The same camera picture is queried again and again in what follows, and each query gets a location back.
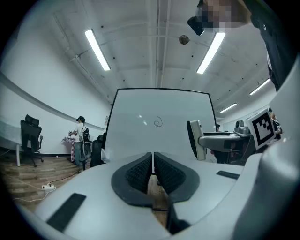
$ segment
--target power strip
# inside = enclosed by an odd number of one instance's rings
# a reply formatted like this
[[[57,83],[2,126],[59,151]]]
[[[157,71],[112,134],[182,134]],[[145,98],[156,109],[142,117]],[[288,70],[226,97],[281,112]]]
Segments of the power strip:
[[[49,186],[49,184],[47,184],[47,185],[42,185],[42,189],[45,191],[53,191],[55,189],[55,187],[53,184],[51,186]]]

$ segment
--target person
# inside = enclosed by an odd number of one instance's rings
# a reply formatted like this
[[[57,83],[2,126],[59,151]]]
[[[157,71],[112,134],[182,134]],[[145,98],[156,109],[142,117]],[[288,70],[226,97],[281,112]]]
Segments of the person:
[[[197,22],[205,29],[227,32],[252,22],[265,42],[269,76],[276,91],[287,78],[299,52],[296,7],[272,0],[200,0]]]
[[[86,130],[86,126],[85,126],[85,118],[83,116],[78,117],[76,121],[78,121],[76,130],[71,132],[69,135],[72,134],[76,135],[75,142],[74,142],[75,164],[79,166],[79,160],[81,159],[83,133]]]
[[[269,112],[270,112],[270,116],[271,116],[273,126],[275,129],[275,134],[276,134],[276,137],[274,139],[276,139],[278,141],[279,139],[281,139],[281,134],[283,134],[283,131],[280,126],[280,123],[277,121],[277,118],[271,108],[269,108]]]

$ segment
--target black office chair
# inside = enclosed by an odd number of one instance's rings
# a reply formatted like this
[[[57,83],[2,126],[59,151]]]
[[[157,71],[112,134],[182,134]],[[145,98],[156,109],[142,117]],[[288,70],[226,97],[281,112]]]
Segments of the black office chair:
[[[37,167],[37,165],[35,164],[33,158],[39,158],[42,162],[44,161],[41,157],[35,155],[36,152],[39,153],[39,150],[42,146],[43,136],[40,136],[41,141],[38,141],[41,131],[42,128],[39,127],[38,119],[26,115],[25,120],[21,120],[22,148],[25,155],[32,160],[34,167]],[[28,141],[31,143],[31,148],[27,147]]]
[[[99,135],[97,140],[93,141],[92,146],[92,159],[90,161],[90,167],[95,167],[104,164],[101,160],[101,148],[102,148],[103,135]]]

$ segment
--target black backpack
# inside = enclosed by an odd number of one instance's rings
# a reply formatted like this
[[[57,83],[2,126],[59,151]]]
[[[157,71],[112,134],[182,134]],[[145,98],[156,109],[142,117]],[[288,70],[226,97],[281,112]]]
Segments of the black backpack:
[[[85,131],[83,132],[83,141],[84,142],[89,142],[90,141],[90,133],[89,133],[89,129],[85,129]]]

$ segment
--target wooden floor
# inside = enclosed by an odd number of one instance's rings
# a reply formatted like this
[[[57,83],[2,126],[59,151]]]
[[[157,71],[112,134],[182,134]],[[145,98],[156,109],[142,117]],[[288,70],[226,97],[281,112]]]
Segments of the wooden floor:
[[[47,185],[50,181],[68,177],[78,171],[78,166],[71,163],[69,159],[65,157],[43,157],[43,159],[43,163],[40,159],[36,159],[35,162],[37,167],[33,167],[33,163],[30,159],[21,158],[21,166],[18,167],[16,165],[15,154],[7,153],[0,157],[1,177],[6,183],[12,199],[22,198],[27,201],[42,199],[45,196],[44,191],[36,188],[41,188],[42,185]],[[89,167],[90,160],[86,164],[86,169]],[[77,174],[54,182],[54,185],[59,188]],[[152,175],[149,180],[148,195],[151,195],[154,198],[153,208],[155,211],[153,211],[153,214],[158,221],[165,226],[167,217],[167,211],[165,211],[167,209],[167,195],[164,189],[157,185],[157,177],[155,175]],[[36,206],[41,202],[26,202],[18,199],[14,201],[31,211],[34,211]]]

